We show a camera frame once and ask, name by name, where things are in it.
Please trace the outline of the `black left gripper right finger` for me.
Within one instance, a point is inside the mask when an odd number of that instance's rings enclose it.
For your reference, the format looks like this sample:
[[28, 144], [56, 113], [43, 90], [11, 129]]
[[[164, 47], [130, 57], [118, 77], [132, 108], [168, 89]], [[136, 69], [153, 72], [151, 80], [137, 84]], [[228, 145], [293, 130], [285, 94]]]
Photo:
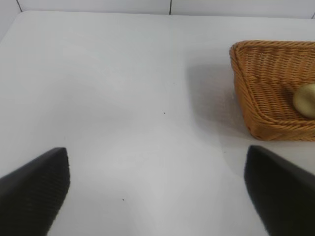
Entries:
[[315, 177], [261, 146], [250, 146], [244, 181], [270, 236], [315, 234]]

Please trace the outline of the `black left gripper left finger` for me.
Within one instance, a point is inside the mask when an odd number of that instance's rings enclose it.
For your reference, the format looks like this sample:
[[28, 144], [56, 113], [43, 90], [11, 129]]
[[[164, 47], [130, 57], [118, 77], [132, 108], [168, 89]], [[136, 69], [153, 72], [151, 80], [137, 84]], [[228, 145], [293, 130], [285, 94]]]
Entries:
[[70, 187], [67, 150], [53, 148], [0, 179], [0, 234], [48, 234]]

